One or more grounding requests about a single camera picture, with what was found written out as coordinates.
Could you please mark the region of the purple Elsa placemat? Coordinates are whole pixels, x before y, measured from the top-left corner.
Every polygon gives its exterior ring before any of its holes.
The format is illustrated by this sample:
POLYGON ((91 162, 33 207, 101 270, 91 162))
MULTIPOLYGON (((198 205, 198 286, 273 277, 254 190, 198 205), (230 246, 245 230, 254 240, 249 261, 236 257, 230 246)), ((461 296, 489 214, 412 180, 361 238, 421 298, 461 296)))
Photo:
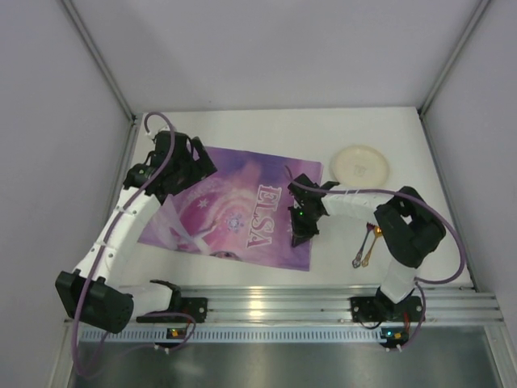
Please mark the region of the purple Elsa placemat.
POLYGON ((320 162, 218 147, 207 149, 217 171, 169 196, 140 243, 169 251, 307 272, 311 245, 292 247, 288 177, 320 182, 320 162))

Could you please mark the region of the cream round plate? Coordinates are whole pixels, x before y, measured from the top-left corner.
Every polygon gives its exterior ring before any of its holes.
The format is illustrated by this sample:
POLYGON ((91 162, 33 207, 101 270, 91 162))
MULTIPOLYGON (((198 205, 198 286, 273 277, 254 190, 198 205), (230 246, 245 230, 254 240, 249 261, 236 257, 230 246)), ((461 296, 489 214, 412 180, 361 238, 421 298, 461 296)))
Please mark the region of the cream round plate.
POLYGON ((331 160, 330 170, 341 185, 353 188, 380 188, 390 176, 386 157, 368 145, 350 145, 331 160))

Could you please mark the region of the iridescent fork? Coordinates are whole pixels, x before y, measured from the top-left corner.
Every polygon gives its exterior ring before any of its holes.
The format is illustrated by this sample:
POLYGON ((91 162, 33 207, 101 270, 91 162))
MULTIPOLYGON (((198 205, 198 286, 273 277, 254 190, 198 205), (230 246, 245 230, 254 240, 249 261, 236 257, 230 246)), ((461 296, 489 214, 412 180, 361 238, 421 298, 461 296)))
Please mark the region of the iridescent fork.
POLYGON ((356 269, 360 266, 362 258, 363 258, 364 248, 365 248, 366 242, 368 240, 368 236, 370 235, 371 232, 373 232, 374 229, 375 229, 375 226, 372 223, 368 223, 366 225, 366 233, 364 235, 364 239, 361 243, 359 250, 357 251, 357 253, 355 255, 355 258, 352 260, 352 267, 354 269, 356 269))

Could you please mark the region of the gold spoon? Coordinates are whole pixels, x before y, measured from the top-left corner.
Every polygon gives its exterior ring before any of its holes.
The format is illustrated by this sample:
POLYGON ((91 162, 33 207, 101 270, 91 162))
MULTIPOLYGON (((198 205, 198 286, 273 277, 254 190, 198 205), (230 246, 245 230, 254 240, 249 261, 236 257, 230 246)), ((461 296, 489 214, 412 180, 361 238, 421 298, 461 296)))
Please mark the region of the gold spoon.
POLYGON ((372 244, 369 247, 366 255, 363 258, 363 260, 361 261, 361 266, 363 268, 366 268, 369 265, 369 260, 370 260, 371 255, 372 255, 373 248, 376 245, 377 240, 383 236, 382 230, 381 230, 381 228, 379 226, 375 227, 373 233, 374 233, 374 237, 373 237, 373 240, 372 240, 372 244))

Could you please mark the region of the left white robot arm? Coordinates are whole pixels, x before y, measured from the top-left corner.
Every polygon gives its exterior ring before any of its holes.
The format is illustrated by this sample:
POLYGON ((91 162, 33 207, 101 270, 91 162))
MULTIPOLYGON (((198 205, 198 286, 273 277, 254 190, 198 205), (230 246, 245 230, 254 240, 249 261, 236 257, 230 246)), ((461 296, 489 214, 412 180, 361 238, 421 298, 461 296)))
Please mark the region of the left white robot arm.
POLYGON ((55 286, 67 315, 117 334, 133 319, 144 322, 147 314, 179 312, 182 302, 177 285, 166 280, 123 285, 122 271, 167 197, 215 172, 198 137, 158 133, 145 162, 128 171, 116 207, 85 258, 72 272, 57 276, 55 286))

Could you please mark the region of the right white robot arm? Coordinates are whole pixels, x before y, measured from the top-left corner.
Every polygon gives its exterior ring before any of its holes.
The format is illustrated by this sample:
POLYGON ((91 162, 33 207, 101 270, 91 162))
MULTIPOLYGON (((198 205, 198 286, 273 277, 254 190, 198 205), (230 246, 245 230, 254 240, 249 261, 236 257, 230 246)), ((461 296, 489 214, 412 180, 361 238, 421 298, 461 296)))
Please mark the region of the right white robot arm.
POLYGON ((380 228, 392 259, 376 298, 388 306, 412 294, 423 260, 446 235, 443 223, 412 187, 389 192, 385 200, 374 189, 338 188, 333 181, 320 186, 301 174, 288 190, 295 201, 289 208, 293 247, 319 234, 317 223, 324 216, 351 217, 380 228))

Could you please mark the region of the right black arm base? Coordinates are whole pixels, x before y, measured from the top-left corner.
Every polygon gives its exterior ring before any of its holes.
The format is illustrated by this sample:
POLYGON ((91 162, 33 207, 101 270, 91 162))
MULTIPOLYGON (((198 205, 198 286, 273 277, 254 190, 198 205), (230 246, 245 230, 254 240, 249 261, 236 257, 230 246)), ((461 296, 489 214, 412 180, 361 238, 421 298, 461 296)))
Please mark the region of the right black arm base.
POLYGON ((409 296, 399 303, 378 296, 352 297, 351 315, 354 323, 403 323, 408 318, 416 323, 422 316, 422 299, 409 296))

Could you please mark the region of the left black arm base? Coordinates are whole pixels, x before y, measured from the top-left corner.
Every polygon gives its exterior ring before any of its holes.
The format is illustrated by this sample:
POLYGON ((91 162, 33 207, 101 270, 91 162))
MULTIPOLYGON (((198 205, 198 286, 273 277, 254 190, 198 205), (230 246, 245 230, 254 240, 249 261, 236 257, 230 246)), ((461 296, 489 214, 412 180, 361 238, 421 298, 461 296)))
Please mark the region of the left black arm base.
MULTIPOLYGON (((183 297, 177 313, 190 315, 197 323, 204 323, 208 314, 206 297, 183 297)), ((167 311, 149 313, 136 318, 138 323, 187 323, 191 320, 183 316, 171 316, 167 311)))

